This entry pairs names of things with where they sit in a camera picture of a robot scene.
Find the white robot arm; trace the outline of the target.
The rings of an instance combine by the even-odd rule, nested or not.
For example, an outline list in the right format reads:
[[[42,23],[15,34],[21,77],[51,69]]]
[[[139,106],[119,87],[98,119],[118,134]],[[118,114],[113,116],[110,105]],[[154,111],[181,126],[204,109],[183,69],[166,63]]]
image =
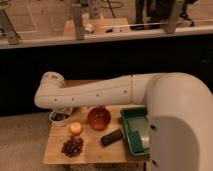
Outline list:
[[[152,171],[213,171],[213,93],[190,74],[127,75],[67,87],[61,74],[47,72],[34,103],[44,109],[144,105]]]

